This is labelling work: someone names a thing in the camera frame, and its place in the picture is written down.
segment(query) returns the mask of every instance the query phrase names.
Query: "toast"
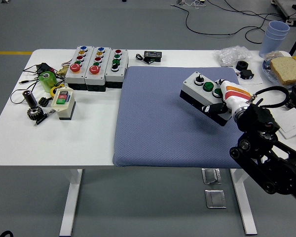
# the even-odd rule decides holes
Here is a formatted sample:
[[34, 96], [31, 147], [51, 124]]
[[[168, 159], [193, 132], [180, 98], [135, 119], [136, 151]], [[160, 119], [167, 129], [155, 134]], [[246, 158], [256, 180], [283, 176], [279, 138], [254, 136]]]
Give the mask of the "toast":
[[291, 57], [278, 57], [271, 60], [272, 72], [282, 85], [296, 83], [296, 60]]

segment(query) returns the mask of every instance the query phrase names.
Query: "stacked cups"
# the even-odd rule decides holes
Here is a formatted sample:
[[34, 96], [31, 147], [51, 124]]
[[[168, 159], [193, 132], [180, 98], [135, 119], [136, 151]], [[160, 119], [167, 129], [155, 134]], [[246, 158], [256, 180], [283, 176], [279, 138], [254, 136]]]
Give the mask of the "stacked cups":
[[285, 39], [289, 29], [290, 27], [284, 22], [271, 21], [265, 31], [259, 56], [263, 58], [267, 53], [276, 51]]

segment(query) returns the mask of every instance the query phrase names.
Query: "blue cushion pad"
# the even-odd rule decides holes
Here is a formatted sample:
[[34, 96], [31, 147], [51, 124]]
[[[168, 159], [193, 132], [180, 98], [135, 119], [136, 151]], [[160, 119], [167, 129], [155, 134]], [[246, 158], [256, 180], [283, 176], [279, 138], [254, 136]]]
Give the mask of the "blue cushion pad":
[[200, 72], [238, 83], [231, 68], [130, 67], [116, 124], [116, 166], [239, 168], [229, 156], [241, 136], [231, 119], [222, 127], [180, 97], [183, 81]]

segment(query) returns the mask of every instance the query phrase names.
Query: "control box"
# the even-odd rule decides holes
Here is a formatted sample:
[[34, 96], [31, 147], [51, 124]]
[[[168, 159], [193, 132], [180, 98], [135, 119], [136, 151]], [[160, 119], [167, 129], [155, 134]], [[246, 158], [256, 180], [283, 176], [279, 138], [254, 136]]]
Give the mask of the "control box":
[[88, 70], [93, 50], [93, 46], [78, 46], [75, 50], [65, 80], [70, 88], [74, 90], [87, 90], [84, 77]]
[[[183, 82], [180, 97], [201, 111], [204, 106], [221, 103], [222, 91], [215, 82], [195, 72]], [[230, 110], [224, 114], [203, 114], [221, 126], [224, 126], [232, 117]]]
[[74, 90], [65, 86], [56, 90], [51, 107], [60, 120], [71, 120], [75, 108]]
[[122, 88], [127, 68], [127, 49], [112, 49], [109, 57], [108, 66], [105, 72], [107, 87]]
[[94, 48], [84, 77], [85, 84], [89, 91], [106, 91], [105, 73], [110, 54], [111, 48]]

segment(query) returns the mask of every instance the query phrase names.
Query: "black cylinder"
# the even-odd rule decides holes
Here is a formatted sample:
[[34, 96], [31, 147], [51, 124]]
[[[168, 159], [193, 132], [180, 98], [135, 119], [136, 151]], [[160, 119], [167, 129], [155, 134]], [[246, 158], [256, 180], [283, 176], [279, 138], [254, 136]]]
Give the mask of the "black cylinder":
[[30, 90], [25, 90], [22, 94], [31, 109], [37, 107], [37, 101]]

